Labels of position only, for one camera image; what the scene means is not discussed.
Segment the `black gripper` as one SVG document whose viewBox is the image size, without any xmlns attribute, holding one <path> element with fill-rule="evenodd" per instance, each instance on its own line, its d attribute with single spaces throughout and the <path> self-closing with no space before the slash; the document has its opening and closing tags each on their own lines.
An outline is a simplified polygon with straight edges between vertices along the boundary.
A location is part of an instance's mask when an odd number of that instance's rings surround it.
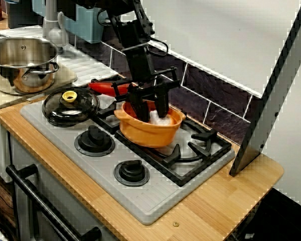
<svg viewBox="0 0 301 241">
<path fill-rule="evenodd" d="M 124 48 L 123 53 L 131 72 L 131 80 L 114 82 L 111 87 L 115 91 L 116 100 L 127 100 L 133 108 L 137 118 L 142 122 L 149 122 L 150 114 L 148 104 L 143 100 L 145 96 L 155 95 L 155 106 L 159 117 L 166 117 L 169 111 L 168 91 L 180 87 L 180 81 L 177 80 L 176 67 L 166 70 L 155 71 L 151 60 L 151 52 L 147 44 L 139 44 L 133 47 Z M 157 80 L 155 86 L 140 89 L 137 86 L 127 88 L 126 94 L 120 94 L 118 87 L 126 83 L 137 82 L 139 84 L 150 83 L 155 77 L 165 73 L 171 73 L 173 81 L 163 83 Z"/>
</svg>

